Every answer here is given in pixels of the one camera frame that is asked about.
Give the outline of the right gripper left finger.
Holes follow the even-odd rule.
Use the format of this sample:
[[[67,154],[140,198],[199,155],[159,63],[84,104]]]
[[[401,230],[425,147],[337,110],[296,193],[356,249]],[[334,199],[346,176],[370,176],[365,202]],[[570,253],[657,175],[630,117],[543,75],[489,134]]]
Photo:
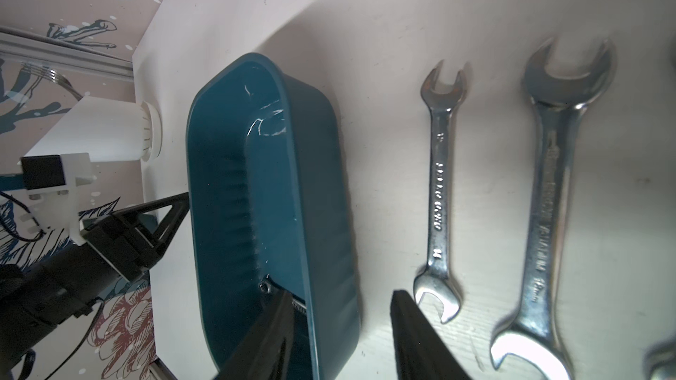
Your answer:
[[[285,379],[294,333],[292,294],[278,291],[216,379]]]

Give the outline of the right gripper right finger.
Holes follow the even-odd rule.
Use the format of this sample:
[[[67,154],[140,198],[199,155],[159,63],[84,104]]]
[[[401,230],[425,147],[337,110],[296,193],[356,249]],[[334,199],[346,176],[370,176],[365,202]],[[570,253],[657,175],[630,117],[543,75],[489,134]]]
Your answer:
[[[471,379],[406,290],[394,291],[390,317],[399,379]]]

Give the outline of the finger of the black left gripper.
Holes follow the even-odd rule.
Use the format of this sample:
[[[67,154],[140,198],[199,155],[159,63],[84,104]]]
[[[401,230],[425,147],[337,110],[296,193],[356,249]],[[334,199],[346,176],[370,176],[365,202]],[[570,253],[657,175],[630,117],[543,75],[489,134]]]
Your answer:
[[[142,215],[167,207],[169,211],[158,222],[155,230],[150,230],[142,223]],[[123,225],[123,237],[141,259],[161,259],[189,210],[190,201],[186,192],[116,211],[114,218]]]

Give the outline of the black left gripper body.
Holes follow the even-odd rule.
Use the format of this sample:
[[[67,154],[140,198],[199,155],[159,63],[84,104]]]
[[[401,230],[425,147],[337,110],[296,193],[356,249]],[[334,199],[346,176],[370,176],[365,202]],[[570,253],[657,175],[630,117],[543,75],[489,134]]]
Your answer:
[[[156,228],[155,216],[141,214],[126,219],[110,214],[86,219],[81,236],[121,278],[133,283],[161,259],[153,236]]]

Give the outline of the medium silver wrench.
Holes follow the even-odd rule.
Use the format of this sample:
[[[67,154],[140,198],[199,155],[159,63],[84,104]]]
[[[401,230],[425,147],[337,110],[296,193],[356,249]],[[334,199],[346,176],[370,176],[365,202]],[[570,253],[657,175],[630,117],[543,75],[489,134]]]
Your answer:
[[[420,94],[431,118],[430,175],[428,200],[427,260],[415,277],[415,302],[434,297],[442,309],[440,323],[445,325],[461,310],[462,295],[450,267],[450,228],[452,212],[452,171],[454,113],[467,96],[468,81],[464,70],[457,72],[449,91],[437,91],[443,63],[431,70],[422,83]]]

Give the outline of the teal plastic storage box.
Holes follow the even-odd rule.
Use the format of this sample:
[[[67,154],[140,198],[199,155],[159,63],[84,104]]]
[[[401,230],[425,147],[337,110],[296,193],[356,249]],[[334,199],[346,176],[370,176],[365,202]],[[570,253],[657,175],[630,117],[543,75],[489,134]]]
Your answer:
[[[292,379],[334,379],[360,313],[336,114],[318,89],[251,53],[195,96],[186,132],[202,330],[214,364],[262,313],[261,282],[306,306]]]

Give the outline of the small silver wrench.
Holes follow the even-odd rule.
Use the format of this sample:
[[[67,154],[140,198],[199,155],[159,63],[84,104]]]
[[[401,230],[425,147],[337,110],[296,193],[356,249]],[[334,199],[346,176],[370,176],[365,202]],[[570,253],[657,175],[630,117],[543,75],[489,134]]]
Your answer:
[[[644,372],[648,380],[675,380],[675,342],[657,346],[645,357]]]

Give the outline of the large silver wrench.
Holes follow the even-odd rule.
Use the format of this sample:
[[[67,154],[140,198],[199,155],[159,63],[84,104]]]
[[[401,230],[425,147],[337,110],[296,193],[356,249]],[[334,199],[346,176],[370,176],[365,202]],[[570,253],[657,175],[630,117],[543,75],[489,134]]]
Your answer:
[[[523,84],[540,137],[526,257],[517,310],[496,328],[489,353],[495,369],[513,355],[532,364],[544,378],[571,379],[572,364],[556,328],[570,179],[579,126],[591,103],[612,83],[617,54],[612,41],[604,40],[586,71],[558,77],[547,70],[555,45],[554,39],[546,40],[526,63]]]

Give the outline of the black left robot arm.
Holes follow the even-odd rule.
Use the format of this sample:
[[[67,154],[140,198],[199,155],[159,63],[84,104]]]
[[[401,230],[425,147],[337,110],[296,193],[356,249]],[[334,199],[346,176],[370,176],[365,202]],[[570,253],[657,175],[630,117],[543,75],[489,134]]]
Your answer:
[[[1,377],[71,317],[89,314],[103,292],[139,281],[165,255],[190,209],[186,193],[118,210],[81,230],[82,245],[23,273],[1,267]]]

